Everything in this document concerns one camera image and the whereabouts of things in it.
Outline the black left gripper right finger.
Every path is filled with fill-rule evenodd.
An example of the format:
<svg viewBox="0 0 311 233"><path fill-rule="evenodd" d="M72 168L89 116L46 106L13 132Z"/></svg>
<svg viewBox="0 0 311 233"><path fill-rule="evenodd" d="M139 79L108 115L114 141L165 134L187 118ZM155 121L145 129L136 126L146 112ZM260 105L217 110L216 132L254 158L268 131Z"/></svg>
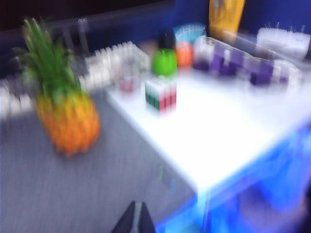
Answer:
<svg viewBox="0 0 311 233"><path fill-rule="evenodd" d="M141 203L139 215L139 233L155 233L155 227L146 203Z"/></svg>

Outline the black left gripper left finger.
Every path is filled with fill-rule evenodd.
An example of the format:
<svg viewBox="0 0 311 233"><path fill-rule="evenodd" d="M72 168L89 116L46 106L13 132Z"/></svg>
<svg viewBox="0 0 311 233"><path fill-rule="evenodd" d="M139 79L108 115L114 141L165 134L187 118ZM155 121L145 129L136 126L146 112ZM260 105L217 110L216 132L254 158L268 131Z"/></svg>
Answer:
<svg viewBox="0 0 311 233"><path fill-rule="evenodd" d="M137 210L137 203L132 201L125 212L122 214L117 224L111 231L112 233L135 233L137 230L135 228L135 214Z"/></svg>

